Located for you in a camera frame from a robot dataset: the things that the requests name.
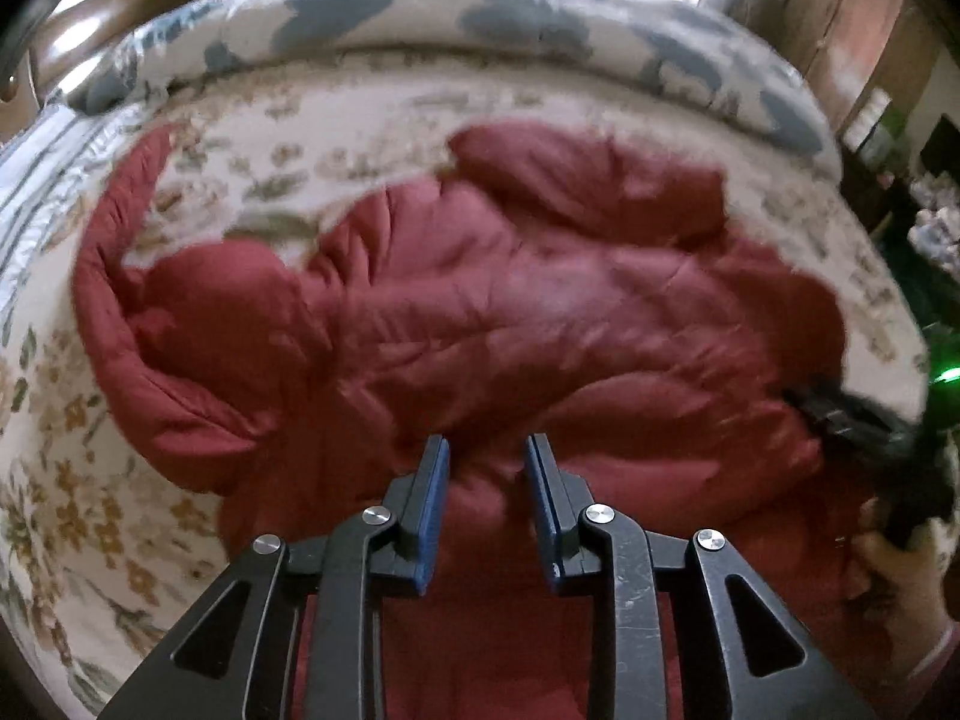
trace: red jacket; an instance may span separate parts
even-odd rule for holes
[[[255,241],[121,258],[170,152],[115,172],[78,256],[80,333],[117,424],[161,473],[224,496],[236,551],[327,533],[452,448],[437,575],[385,611],[391,717],[578,717],[589,615],[551,598],[522,440],[650,530],[719,527],[856,677],[843,615],[866,497],[779,397],[838,376],[832,293],[725,226],[716,170],[534,122],[450,141],[452,175],[374,191],[305,271]]]

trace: metal screw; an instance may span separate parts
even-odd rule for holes
[[[615,515],[616,512],[605,503],[595,503],[587,506],[587,519],[590,522],[597,523],[597,525],[606,525]]]
[[[709,549],[710,552],[717,552],[726,546],[727,540],[720,531],[712,531],[707,528],[697,533],[697,543],[704,549]]]
[[[282,543],[280,536],[264,533],[263,536],[257,536],[253,540],[253,552],[256,552],[257,555],[272,555],[280,549]]]
[[[382,525],[389,522],[392,514],[386,506],[371,506],[369,509],[363,509],[363,522],[368,525]]]

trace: human hand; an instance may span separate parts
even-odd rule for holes
[[[885,519],[876,499],[861,509],[864,533],[851,543],[854,560],[848,569],[847,594],[850,599],[857,598],[871,589],[876,577],[885,581],[867,614],[877,619],[891,638],[888,679],[903,680],[953,625],[943,588],[946,534],[938,530],[942,523],[931,520],[915,529],[907,550],[899,550],[880,533]]]

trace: bed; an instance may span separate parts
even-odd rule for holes
[[[76,331],[72,258],[112,166],[179,124],[128,264],[253,236],[295,268],[364,191],[510,117],[722,166],[736,224],[837,292],[847,387],[919,415],[925,345],[837,193],[826,119],[729,20],[664,0],[194,1],[0,151],[0,614],[68,717],[96,715],[224,565],[217,498],[126,443]]]

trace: wall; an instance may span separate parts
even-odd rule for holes
[[[920,101],[907,120],[906,135],[910,139],[911,167],[917,167],[920,150],[930,137],[940,117],[947,114],[960,125],[960,68],[945,47],[933,66],[930,81]]]

